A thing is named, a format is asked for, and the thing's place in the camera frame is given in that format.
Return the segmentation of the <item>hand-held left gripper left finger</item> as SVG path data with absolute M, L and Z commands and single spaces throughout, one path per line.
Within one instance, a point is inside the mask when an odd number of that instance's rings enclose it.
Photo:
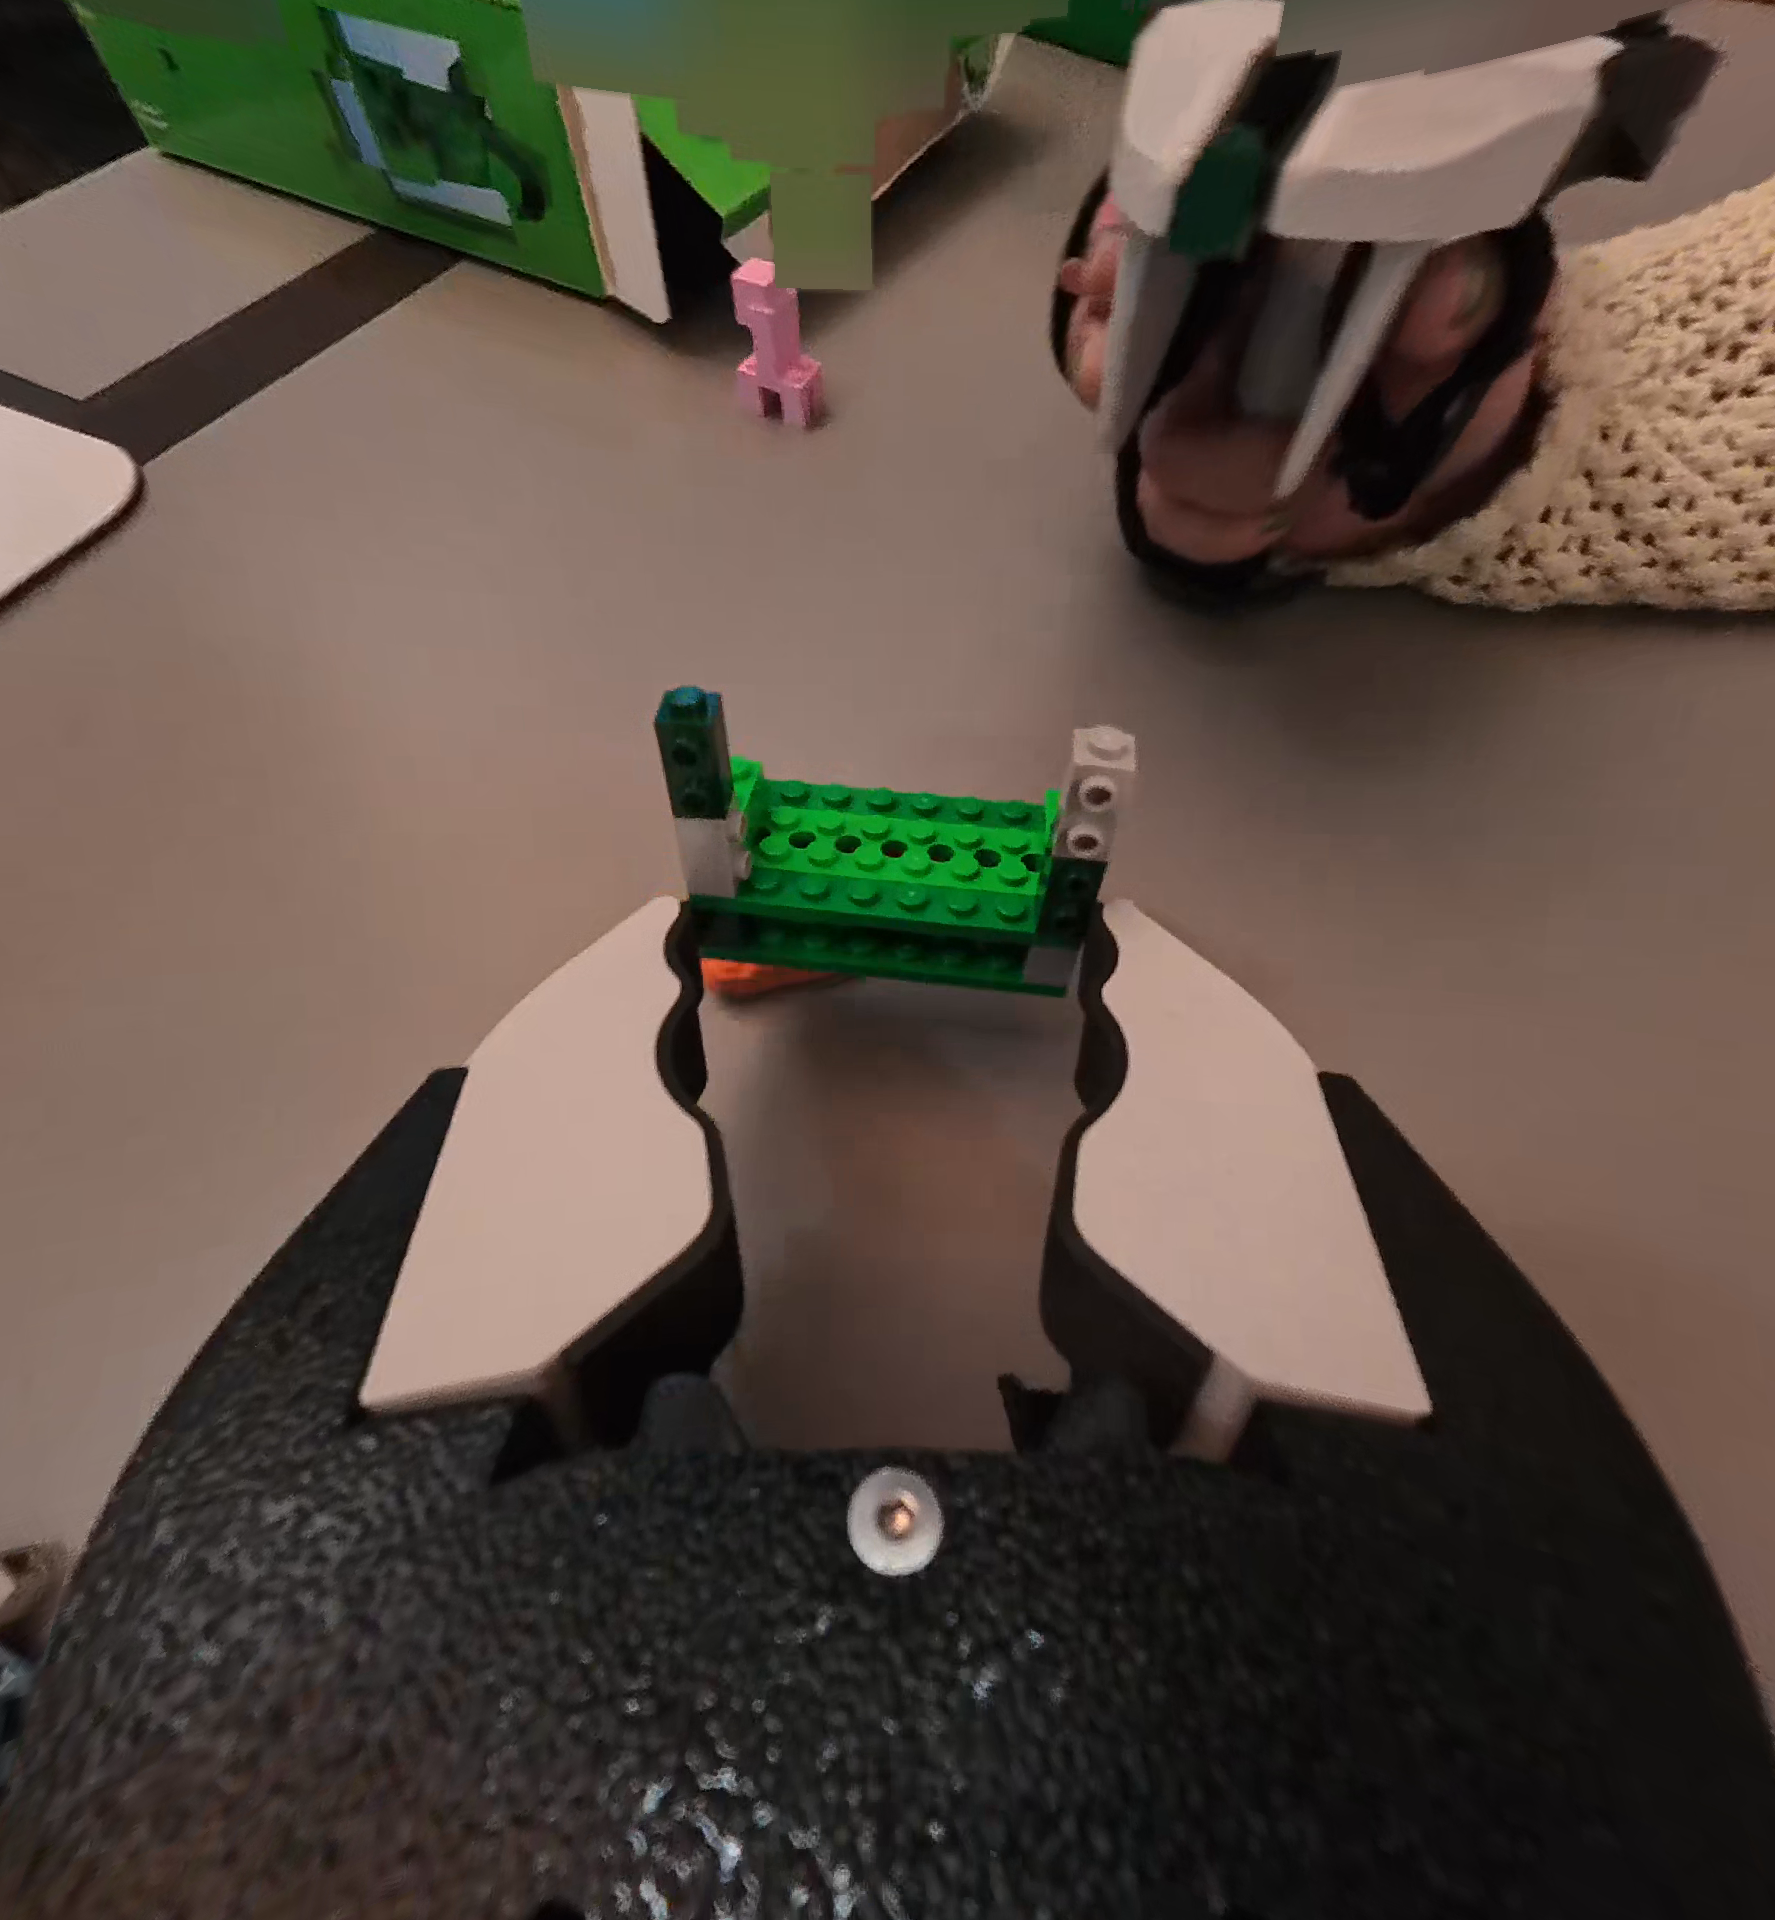
M 617 1447 L 661 1381 L 711 1374 L 744 1295 L 699 1004 L 686 903 L 652 898 L 479 1043 L 365 1414 L 528 1401 Z

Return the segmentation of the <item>person's right forearm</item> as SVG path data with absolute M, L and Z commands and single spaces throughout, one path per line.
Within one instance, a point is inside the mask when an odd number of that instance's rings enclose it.
M 1333 567 L 1500 612 L 1775 612 L 1775 173 L 1569 251 L 1527 464 L 1429 542 Z

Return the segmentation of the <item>green lego assembly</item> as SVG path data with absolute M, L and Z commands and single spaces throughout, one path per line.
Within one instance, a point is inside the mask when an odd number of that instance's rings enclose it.
M 652 720 L 689 946 L 747 974 L 1066 995 L 1139 783 L 1134 733 L 1072 735 L 1038 801 L 771 776 L 730 752 L 721 694 L 679 686 Z

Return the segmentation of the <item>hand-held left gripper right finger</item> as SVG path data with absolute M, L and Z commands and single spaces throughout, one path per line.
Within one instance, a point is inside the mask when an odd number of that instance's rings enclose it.
M 1321 1077 L 1288 1029 L 1139 905 L 1078 974 L 1081 1111 L 1050 1199 L 1043 1432 L 1113 1421 L 1226 1463 L 1262 1407 L 1418 1427 L 1428 1382 Z

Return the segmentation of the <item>small dark green lego brick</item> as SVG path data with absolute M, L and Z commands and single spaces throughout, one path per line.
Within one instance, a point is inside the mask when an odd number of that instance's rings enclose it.
M 1275 178 L 1270 137 L 1234 123 L 1202 148 L 1181 187 L 1167 246 L 1205 266 L 1241 259 L 1264 224 Z

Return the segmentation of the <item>person's right hand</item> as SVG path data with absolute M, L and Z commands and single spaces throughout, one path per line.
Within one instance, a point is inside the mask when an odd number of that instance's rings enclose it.
M 1409 415 L 1457 370 L 1496 322 L 1504 294 L 1504 261 L 1494 234 L 1457 242 L 1428 258 L 1373 370 L 1373 385 L 1393 420 Z M 1311 470 L 1296 492 L 1277 495 L 1292 426 L 1249 418 L 1236 397 L 1262 301 L 1262 289 L 1241 289 L 1238 307 L 1195 367 L 1142 426 L 1139 516 L 1163 549 L 1200 565 L 1270 555 L 1308 565 L 1368 559 L 1429 540 L 1477 513 L 1504 485 L 1519 459 L 1521 420 L 1535 408 L 1532 352 L 1497 374 L 1404 516 L 1383 522 L 1359 516 L 1327 468 Z

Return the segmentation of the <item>green lego set box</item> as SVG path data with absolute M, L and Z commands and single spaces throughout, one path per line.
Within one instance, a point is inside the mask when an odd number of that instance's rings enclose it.
M 874 202 L 1030 5 L 75 5 L 165 155 L 669 324 L 747 253 L 871 285 Z

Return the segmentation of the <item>pink lego pig figure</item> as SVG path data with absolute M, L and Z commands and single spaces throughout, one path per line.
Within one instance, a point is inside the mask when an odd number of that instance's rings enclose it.
M 730 276 L 737 324 L 752 352 L 735 373 L 744 413 L 812 430 L 827 418 L 825 370 L 804 352 L 801 294 L 776 278 L 769 259 L 749 259 Z

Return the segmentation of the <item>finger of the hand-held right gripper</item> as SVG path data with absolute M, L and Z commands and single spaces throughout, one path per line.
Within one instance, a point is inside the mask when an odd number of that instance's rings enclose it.
M 1177 194 L 1202 148 L 1234 123 L 1259 127 L 1278 151 L 1273 77 L 1284 6 L 1177 5 L 1153 17 L 1134 50 L 1114 128 L 1108 187 L 1121 217 L 1121 258 L 1098 420 L 1107 445 L 1126 448 L 1150 404 L 1189 301 L 1216 263 L 1171 251 Z
M 1292 426 L 1275 501 L 1321 459 L 1356 507 L 1404 507 L 1547 297 L 1539 220 L 1572 180 L 1624 155 L 1612 72 L 1624 36 L 1580 36 L 1438 74 L 1340 89 L 1292 151 L 1268 217 L 1266 415 Z M 1508 242 L 1500 308 L 1425 397 L 1393 415 L 1368 381 L 1422 271 Z

